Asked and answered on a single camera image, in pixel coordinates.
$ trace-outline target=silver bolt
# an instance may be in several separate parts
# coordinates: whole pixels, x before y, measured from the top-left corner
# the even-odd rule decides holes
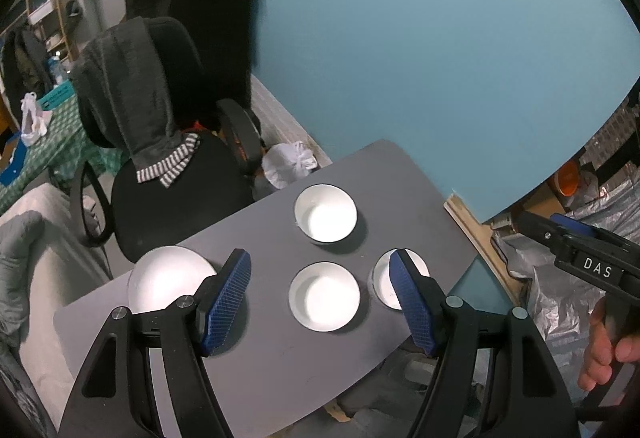
[[[178,300],[175,302],[178,305],[178,308],[188,308],[193,304],[193,296],[192,295],[183,295],[182,297],[178,297]]]
[[[462,306],[462,299],[457,295],[450,295],[445,299],[445,303],[452,308],[460,308]]]
[[[529,315],[527,311],[522,306],[516,306],[511,313],[516,319],[526,319]]]
[[[111,317],[116,321],[122,319],[127,314],[127,309],[124,306],[118,306],[111,311]]]

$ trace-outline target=finger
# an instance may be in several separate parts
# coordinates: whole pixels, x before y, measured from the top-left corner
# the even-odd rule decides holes
[[[591,361],[591,364],[586,364],[585,371],[597,384],[607,384],[612,374],[610,366],[603,366],[595,360]]]
[[[596,381],[593,380],[585,371],[583,371],[578,377],[578,387],[582,391],[591,391],[591,389],[596,387]]]
[[[603,366],[609,366],[613,360],[613,345],[604,324],[591,327],[590,344],[587,347],[591,358]]]
[[[589,324],[591,326],[595,326],[596,324],[601,323],[604,320],[604,312],[605,312],[605,302],[604,297],[601,297],[596,306],[593,307],[591,311],[591,315],[589,316]]]
[[[633,335],[620,339],[616,345],[616,358],[619,362],[640,360],[640,336]]]

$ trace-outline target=green checkered tablecloth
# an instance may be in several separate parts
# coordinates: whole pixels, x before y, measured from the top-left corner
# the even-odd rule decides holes
[[[47,135],[27,149],[24,167],[8,187],[0,184],[0,215],[4,214],[40,173],[49,168],[54,185],[68,193],[81,161],[88,160],[96,174],[116,174],[122,166],[119,149],[104,149],[89,140],[82,128],[75,95],[53,110]]]

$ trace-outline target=striped fabric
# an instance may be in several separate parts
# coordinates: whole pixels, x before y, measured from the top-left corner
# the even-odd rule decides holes
[[[193,152],[199,145],[200,136],[197,133],[189,133],[184,138],[184,142],[175,148],[171,155],[149,167],[139,169],[136,173],[138,183],[160,177],[160,183],[169,187],[187,167],[193,157]]]

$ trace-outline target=small white bowl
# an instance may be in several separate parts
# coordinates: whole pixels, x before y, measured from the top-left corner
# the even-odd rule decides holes
[[[325,183],[303,190],[293,210],[298,227],[320,243],[343,240],[358,220],[353,199],[339,187]]]
[[[209,261],[183,247],[159,247],[142,256],[129,276],[133,313],[162,310],[181,295],[193,295],[205,277],[216,275]]]
[[[344,267],[322,261],[302,269],[289,288],[289,308],[300,324],[316,332],[345,326],[358,311],[360,288]]]
[[[373,267],[373,272],[371,274],[371,282],[376,295],[383,304],[386,304],[389,308],[393,308],[394,310],[400,310],[401,307],[396,291],[394,290],[394,287],[391,284],[391,279],[389,278],[389,259],[394,252],[399,250],[400,249],[392,249],[388,253],[383,254],[376,263],[376,266]],[[405,250],[414,262],[418,272],[422,275],[428,276],[429,269],[427,268],[427,264],[424,260],[413,251],[409,249]]]

